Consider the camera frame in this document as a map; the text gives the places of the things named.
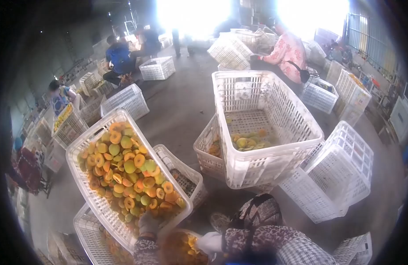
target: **leopard print sleeve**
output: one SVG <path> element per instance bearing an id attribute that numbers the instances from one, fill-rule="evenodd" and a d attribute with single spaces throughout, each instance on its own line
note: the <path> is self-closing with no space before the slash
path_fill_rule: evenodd
<path id="1" fill-rule="evenodd" d="M 139 238 L 133 247 L 133 259 L 136 265 L 159 265 L 159 245 L 150 238 Z"/>

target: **red clothing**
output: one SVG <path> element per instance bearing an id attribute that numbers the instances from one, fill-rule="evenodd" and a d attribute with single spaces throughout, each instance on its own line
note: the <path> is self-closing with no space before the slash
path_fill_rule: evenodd
<path id="1" fill-rule="evenodd" d="M 41 171 L 35 155 L 27 148 L 22 148 L 17 153 L 17 160 L 13 167 L 19 176 L 26 182 L 31 192 L 37 192 L 41 181 Z"/>
<path id="2" fill-rule="evenodd" d="M 301 70 L 307 68 L 303 43 L 299 37 L 289 31 L 279 37 L 273 52 L 264 56 L 263 60 L 270 64 L 277 64 L 282 72 L 295 83 L 301 83 L 300 72 L 288 61 L 295 63 Z"/>

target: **worker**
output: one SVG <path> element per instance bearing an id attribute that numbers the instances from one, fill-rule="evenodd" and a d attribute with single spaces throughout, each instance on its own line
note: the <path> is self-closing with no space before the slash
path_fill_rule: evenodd
<path id="1" fill-rule="evenodd" d="M 75 109 L 79 110 L 80 94 L 76 94 L 69 87 L 60 85 L 57 80 L 52 80 L 49 83 L 48 90 L 51 98 L 50 104 L 54 109 L 55 116 L 58 116 L 70 102 L 73 103 Z"/>
<path id="2" fill-rule="evenodd" d="M 137 57 L 153 56 L 156 57 L 157 53 L 161 50 L 161 42 L 158 40 L 158 33 L 155 29 L 144 29 L 140 24 L 137 24 L 136 36 L 138 42 L 141 45 L 140 50 L 134 50 L 130 53 L 130 58 L 136 61 Z"/>
<path id="3" fill-rule="evenodd" d="M 139 219 L 139 238 L 133 247 L 137 265 L 158 265 L 158 222 L 150 211 Z M 211 257 L 226 253 L 225 264 L 338 265 L 335 259 L 310 238 L 282 226 L 279 205 L 270 194 L 246 202 L 223 231 L 209 232 L 196 247 Z"/>
<path id="4" fill-rule="evenodd" d="M 309 78 L 304 45 L 280 20 L 275 22 L 275 30 L 280 36 L 273 51 L 268 56 L 252 55 L 251 70 L 274 72 L 298 94 L 303 88 L 302 83 L 307 82 Z"/>
<path id="5" fill-rule="evenodd" d="M 110 47 L 105 52 L 106 68 L 110 70 L 105 73 L 102 78 L 116 86 L 120 85 L 121 78 L 119 76 L 131 73 L 135 70 L 135 61 L 130 57 L 129 44 L 127 42 L 118 42 L 116 36 L 110 35 L 107 38 L 107 43 Z"/>

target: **white glove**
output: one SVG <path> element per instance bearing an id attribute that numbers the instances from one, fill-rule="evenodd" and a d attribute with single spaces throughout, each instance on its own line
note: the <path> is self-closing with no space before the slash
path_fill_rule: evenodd
<path id="1" fill-rule="evenodd" d="M 195 245 L 211 257 L 214 253 L 222 252 L 222 235 L 218 232 L 209 232 L 198 239 Z"/>

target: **woman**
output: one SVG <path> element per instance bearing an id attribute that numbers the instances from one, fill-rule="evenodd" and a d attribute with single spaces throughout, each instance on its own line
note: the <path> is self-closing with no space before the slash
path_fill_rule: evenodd
<path id="1" fill-rule="evenodd" d="M 146 212 L 139 219 L 139 238 L 133 248 L 137 265 L 159 264 L 157 232 L 157 221 Z M 279 205 L 266 193 L 246 202 L 227 229 L 207 233 L 196 246 L 209 256 L 226 253 L 226 264 L 338 265 L 305 234 L 282 226 Z"/>

